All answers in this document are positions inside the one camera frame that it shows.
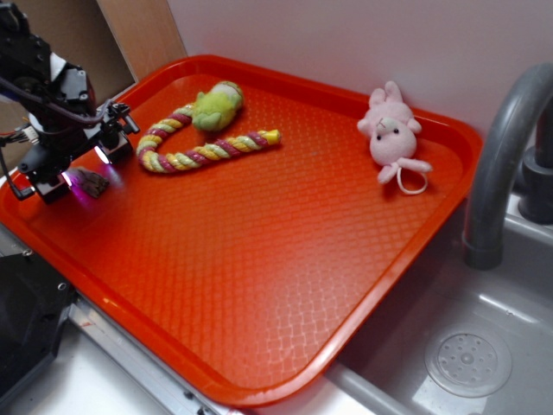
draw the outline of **small dark object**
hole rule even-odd
[[[69,169],[67,175],[74,186],[82,188],[95,199],[98,199],[110,184],[110,181],[103,176],[82,167]]]

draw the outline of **green plush toy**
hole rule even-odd
[[[220,131],[227,127],[242,105],[244,95],[234,82],[222,81],[208,93],[198,93],[192,124],[202,131]]]

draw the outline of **sink drain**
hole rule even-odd
[[[435,383],[466,398],[499,390],[509,379],[512,359],[505,342],[469,324],[448,326],[429,341],[424,356]]]

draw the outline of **stainless steel sink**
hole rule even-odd
[[[461,207],[338,361],[389,413],[551,414],[553,231],[508,214],[503,263],[476,271],[463,220]]]

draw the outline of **rope toy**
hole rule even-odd
[[[241,156],[254,150],[279,144],[281,134],[278,130],[254,131],[244,136],[218,139],[213,144],[194,147],[185,153],[168,153],[161,155],[156,152],[162,141],[174,132],[193,122],[194,105],[188,104],[177,108],[167,118],[153,124],[138,142],[137,157],[142,166],[154,173],[175,173]]]

